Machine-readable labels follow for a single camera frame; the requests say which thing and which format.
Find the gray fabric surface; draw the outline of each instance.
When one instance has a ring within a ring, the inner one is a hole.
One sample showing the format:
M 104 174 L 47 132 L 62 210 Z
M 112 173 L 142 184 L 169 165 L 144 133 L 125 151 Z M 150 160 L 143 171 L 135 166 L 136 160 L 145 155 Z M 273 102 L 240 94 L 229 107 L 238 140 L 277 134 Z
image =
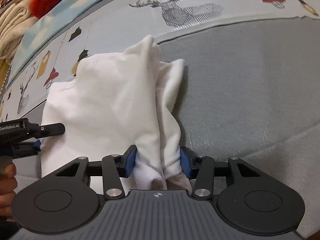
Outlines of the gray fabric surface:
M 304 237 L 320 229 L 319 30 L 307 18 L 265 20 L 161 45 L 163 61 L 188 66 L 175 108 L 181 145 L 241 157 L 298 191 Z

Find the blue cloud patterned cloth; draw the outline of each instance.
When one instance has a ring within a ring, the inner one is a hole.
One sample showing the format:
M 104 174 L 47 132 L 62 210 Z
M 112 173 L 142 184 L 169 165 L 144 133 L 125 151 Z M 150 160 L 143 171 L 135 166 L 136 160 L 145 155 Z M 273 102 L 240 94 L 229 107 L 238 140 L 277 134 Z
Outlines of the blue cloud patterned cloth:
M 49 39 L 99 1 L 101 0 L 62 0 L 29 28 L 13 58 L 7 87 Z

